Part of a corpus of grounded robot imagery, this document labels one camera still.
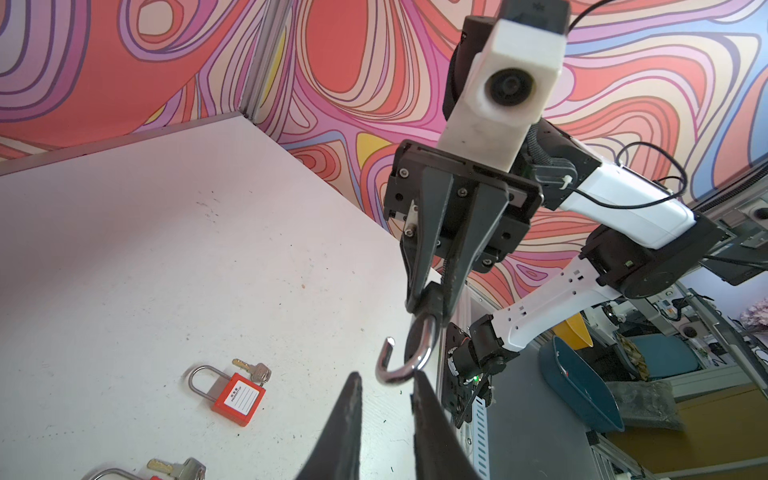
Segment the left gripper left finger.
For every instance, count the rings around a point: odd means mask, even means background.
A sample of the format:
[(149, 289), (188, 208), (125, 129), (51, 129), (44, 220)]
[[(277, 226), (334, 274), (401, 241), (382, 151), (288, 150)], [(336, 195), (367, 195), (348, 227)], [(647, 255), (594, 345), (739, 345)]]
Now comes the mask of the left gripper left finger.
[(357, 480), (360, 475), (362, 378), (352, 372), (303, 468), (299, 479)]

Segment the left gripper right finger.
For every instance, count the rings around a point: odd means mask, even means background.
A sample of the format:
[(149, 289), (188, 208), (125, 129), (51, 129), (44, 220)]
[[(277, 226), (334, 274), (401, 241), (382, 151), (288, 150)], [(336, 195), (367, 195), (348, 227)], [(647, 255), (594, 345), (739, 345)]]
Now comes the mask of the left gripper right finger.
[(411, 409), (414, 418), (415, 475), (418, 480), (479, 479), (427, 376), (413, 377)]

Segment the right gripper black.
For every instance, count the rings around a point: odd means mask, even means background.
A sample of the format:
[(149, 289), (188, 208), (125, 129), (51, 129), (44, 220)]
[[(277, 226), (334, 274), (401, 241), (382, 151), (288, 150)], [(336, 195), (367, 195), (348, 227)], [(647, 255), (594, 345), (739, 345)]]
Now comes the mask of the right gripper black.
[(395, 152), (382, 210), (388, 219), (404, 220), (412, 206), (417, 208), (413, 235), (400, 240), (406, 310), (416, 313), (425, 298), (436, 253), (445, 258), (443, 322), (449, 322), (471, 270), (488, 272), (514, 252), (542, 201), (541, 187), (529, 179), (403, 141)]

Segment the red padlock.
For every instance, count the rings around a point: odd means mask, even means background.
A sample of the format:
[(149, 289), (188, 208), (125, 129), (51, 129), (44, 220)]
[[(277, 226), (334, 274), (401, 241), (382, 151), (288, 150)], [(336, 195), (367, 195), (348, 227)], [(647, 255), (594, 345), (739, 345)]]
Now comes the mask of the red padlock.
[[(253, 419), (266, 390), (264, 385), (271, 379), (272, 371), (263, 363), (251, 364), (235, 358), (232, 364), (246, 375), (227, 375), (211, 365), (194, 367), (187, 376), (189, 389), (210, 403), (211, 410), (240, 427), (246, 427)], [(197, 388), (194, 380), (198, 373), (208, 371), (226, 381), (221, 392), (214, 396)]]
[[(202, 480), (207, 475), (207, 467), (193, 457), (189, 457), (182, 463), (168, 463), (159, 459), (151, 459), (146, 467), (154, 472), (151, 479)], [(137, 474), (116, 467), (98, 471), (91, 476), (91, 479), (101, 480), (110, 476), (119, 479), (141, 480)]]

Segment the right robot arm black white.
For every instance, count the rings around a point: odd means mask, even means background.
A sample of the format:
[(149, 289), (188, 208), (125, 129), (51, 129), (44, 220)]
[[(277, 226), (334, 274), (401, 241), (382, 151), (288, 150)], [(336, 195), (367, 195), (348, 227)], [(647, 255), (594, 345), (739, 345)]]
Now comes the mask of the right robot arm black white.
[[(449, 64), (437, 145), (406, 140), (395, 153), (384, 210), (403, 221), (414, 320), (403, 365), (390, 368), (387, 339), (376, 376), (384, 384), (411, 379), (444, 340), (443, 404), (456, 426), (538, 335), (589, 307), (666, 289), (720, 237), (678, 193), (598, 158), (543, 118), (567, 28), (563, 14), (467, 17)], [(540, 208), (578, 213), (596, 229), (555, 278), (467, 331), (455, 328), (470, 273), (511, 254)]]

